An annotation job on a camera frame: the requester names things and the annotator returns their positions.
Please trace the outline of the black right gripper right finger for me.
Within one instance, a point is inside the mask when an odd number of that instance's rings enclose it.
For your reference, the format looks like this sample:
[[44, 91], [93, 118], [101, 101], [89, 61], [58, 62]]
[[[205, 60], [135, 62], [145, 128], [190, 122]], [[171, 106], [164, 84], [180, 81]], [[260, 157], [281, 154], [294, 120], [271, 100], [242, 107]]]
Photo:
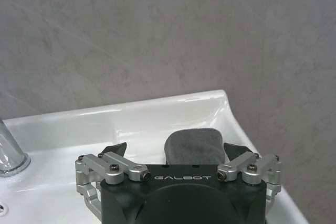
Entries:
[[276, 154], [260, 156], [248, 147], [224, 143], [224, 151], [229, 162], [219, 164], [217, 179], [220, 182], [233, 182], [238, 175], [247, 185], [266, 183], [266, 207], [271, 208], [275, 196], [281, 192], [282, 162]]

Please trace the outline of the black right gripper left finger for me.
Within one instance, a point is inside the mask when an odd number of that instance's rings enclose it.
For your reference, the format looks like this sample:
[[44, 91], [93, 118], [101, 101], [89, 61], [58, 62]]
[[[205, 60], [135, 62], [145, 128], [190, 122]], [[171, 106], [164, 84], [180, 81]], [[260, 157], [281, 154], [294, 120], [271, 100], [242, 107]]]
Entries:
[[150, 171], [145, 164], [135, 163], [123, 155], [127, 144], [106, 147], [97, 155], [80, 155], [75, 161], [76, 191], [83, 196], [90, 210], [100, 210], [101, 183], [119, 185], [127, 178], [132, 182], [147, 182]]

